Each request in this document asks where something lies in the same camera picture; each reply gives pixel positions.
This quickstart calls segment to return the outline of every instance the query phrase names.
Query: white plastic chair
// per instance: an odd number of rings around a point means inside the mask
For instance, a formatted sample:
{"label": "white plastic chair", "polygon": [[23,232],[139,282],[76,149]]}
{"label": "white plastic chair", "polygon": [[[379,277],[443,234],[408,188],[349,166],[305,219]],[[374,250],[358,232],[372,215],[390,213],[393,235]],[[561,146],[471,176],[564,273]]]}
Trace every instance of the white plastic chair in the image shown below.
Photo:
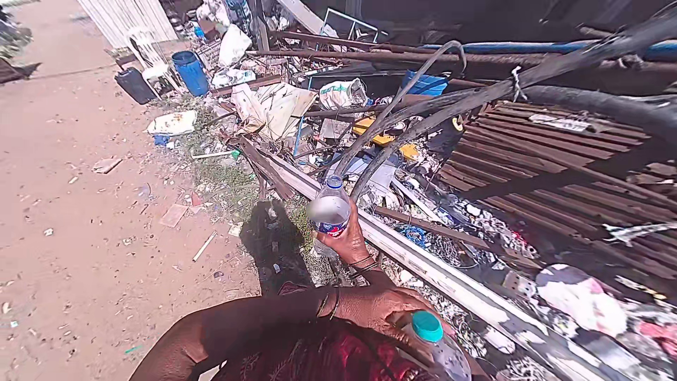
{"label": "white plastic chair", "polygon": [[153,42],[155,42],[153,35],[150,29],[146,27],[135,26],[127,32],[127,46],[144,66],[144,72],[141,75],[155,95],[158,96],[158,99],[160,99],[160,94],[150,84],[150,79],[164,77],[177,92],[181,93],[181,88],[172,78],[172,72],[167,61],[155,51]]}

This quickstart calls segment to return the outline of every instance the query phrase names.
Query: sandy ground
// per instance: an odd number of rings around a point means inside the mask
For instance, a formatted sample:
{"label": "sandy ground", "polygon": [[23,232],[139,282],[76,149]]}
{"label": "sandy ground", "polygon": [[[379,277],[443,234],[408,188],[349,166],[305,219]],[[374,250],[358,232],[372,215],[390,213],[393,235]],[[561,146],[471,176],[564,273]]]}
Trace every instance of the sandy ground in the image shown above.
{"label": "sandy ground", "polygon": [[[0,304],[11,308],[0,313],[0,370],[5,380],[125,380],[180,317],[257,295],[257,271],[228,224],[204,213],[158,223],[191,180],[153,147],[144,130],[159,111],[117,86],[105,39],[72,19],[78,3],[9,11],[35,36],[20,62],[41,65],[0,87]],[[112,172],[91,171],[113,156],[124,160]],[[138,195],[144,184],[155,200]]]}

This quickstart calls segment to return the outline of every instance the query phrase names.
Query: blue plastic container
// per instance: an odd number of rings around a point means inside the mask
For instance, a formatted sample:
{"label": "blue plastic container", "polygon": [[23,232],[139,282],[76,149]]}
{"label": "blue plastic container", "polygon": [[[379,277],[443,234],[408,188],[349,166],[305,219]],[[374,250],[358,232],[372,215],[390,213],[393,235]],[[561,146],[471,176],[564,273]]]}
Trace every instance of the blue plastic container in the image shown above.
{"label": "blue plastic container", "polygon": [[172,54],[176,71],[183,79],[185,86],[193,96],[203,96],[209,91],[209,81],[202,71],[202,65],[195,53],[189,51]]}
{"label": "blue plastic container", "polygon": [[[402,88],[404,88],[409,81],[414,78],[416,72],[407,70],[407,74],[402,79]],[[422,75],[421,78],[414,84],[407,94],[423,94],[430,96],[441,95],[445,88],[447,88],[447,82],[449,80],[444,77],[434,77],[432,75]]]}

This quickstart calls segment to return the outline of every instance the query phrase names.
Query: person's hand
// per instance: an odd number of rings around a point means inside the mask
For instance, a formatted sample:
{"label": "person's hand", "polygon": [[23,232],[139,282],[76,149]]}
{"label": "person's hand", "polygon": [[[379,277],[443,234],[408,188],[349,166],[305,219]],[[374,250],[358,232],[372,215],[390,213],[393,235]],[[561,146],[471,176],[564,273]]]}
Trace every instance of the person's hand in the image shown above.
{"label": "person's hand", "polygon": [[350,200],[350,218],[348,226],[338,237],[332,237],[325,233],[318,232],[318,241],[331,247],[343,262],[347,264],[357,263],[369,256],[367,247],[364,244],[362,228],[359,227],[359,216],[357,214],[357,205]]}
{"label": "person's hand", "polygon": [[[331,311],[333,306],[328,303],[327,309]],[[409,337],[401,326],[396,325],[406,315],[419,310],[433,313],[440,320],[444,332],[455,336],[451,325],[444,321],[418,292],[396,287],[392,283],[383,282],[368,287],[341,287],[335,317],[390,336],[416,349],[422,355],[417,356],[420,360],[431,361],[432,357],[427,346]]]}

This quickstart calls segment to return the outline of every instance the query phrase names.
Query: clear plastic bottle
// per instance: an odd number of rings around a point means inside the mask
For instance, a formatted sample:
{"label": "clear plastic bottle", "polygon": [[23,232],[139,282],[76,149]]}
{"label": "clear plastic bottle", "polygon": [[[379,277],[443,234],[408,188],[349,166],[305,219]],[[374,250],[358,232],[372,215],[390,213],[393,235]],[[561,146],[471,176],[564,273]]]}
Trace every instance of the clear plastic bottle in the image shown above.
{"label": "clear plastic bottle", "polygon": [[[348,226],[350,202],[343,189],[343,180],[338,176],[329,176],[324,188],[307,208],[308,217],[315,223],[318,232],[338,237]],[[335,258],[336,252],[315,239],[315,252],[321,256]]]}
{"label": "clear plastic bottle", "polygon": [[435,362],[430,371],[440,380],[471,381],[468,360],[458,345],[444,334],[435,315],[427,311],[413,313],[412,322],[404,327],[404,331],[430,348]]}

